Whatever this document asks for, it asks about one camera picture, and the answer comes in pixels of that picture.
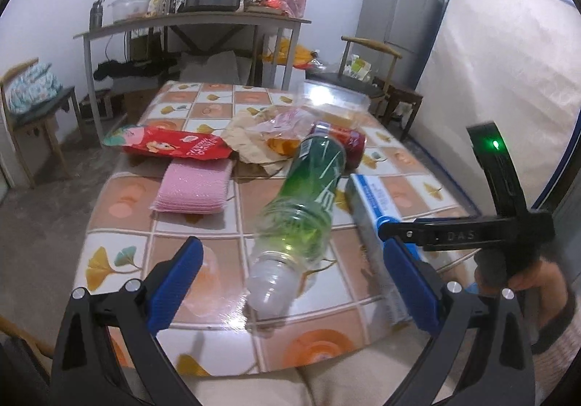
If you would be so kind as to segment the person's right hand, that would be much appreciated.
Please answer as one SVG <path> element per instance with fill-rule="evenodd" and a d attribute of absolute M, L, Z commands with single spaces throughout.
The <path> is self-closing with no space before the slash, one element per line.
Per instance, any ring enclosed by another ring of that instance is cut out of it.
<path fill-rule="evenodd" d="M 567 304 L 567 283 L 559 266 L 553 261 L 535 261 L 525 270 L 513 275 L 508 280 L 508 287 L 514 292 L 537 291 L 538 309 L 535 317 L 538 329 L 556 318 Z"/>

